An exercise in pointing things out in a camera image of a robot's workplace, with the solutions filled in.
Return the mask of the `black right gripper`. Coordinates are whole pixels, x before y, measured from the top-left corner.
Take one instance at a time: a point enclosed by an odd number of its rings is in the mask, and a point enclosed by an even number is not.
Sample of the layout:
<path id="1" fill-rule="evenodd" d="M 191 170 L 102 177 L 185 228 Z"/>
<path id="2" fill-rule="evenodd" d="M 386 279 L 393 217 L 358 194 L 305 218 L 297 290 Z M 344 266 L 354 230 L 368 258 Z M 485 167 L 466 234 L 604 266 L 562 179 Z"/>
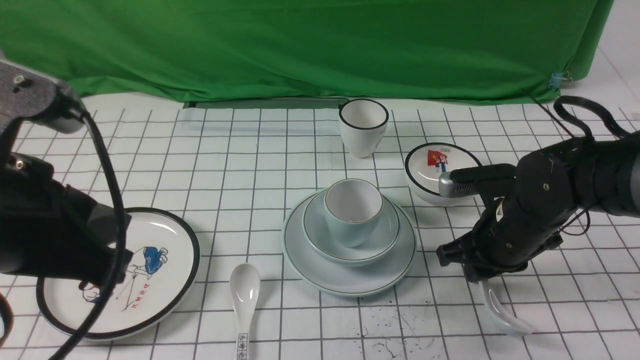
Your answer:
<path id="1" fill-rule="evenodd" d="M 566 162 L 544 152 L 524 156 L 500 205 L 500 218 L 492 206 L 480 231 L 441 244 L 439 265 L 461 265 L 465 279 L 474 284 L 525 270 L 576 210 Z"/>

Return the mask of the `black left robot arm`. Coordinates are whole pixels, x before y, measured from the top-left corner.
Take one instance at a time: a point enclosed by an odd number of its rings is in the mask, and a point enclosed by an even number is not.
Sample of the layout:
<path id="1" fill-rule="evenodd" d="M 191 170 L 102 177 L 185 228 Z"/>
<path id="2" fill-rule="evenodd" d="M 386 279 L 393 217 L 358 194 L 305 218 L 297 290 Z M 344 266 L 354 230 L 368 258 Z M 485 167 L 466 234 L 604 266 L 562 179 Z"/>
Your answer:
<path id="1" fill-rule="evenodd" d="M 61 134 L 87 129 L 113 196 L 121 201 L 105 142 L 82 100 L 64 80 L 1 61 L 1 272 L 119 284 L 133 254 L 131 216 L 54 179 L 41 158 L 13 150 L 25 122 Z"/>

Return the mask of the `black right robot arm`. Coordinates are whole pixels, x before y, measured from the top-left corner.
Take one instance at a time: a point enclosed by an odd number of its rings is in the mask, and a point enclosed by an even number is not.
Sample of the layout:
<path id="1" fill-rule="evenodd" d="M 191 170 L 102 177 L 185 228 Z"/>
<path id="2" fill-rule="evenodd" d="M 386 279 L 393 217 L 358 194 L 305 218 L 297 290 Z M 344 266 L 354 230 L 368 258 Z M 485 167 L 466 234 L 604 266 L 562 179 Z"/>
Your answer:
<path id="1" fill-rule="evenodd" d="M 479 195 L 473 228 L 436 249 L 439 264 L 460 264 L 468 282 L 524 271 L 563 243 L 562 227 L 578 210 L 639 216 L 639 135 L 597 141 L 573 137 L 535 150 L 516 165 L 460 168 L 439 176 L 446 198 Z"/>

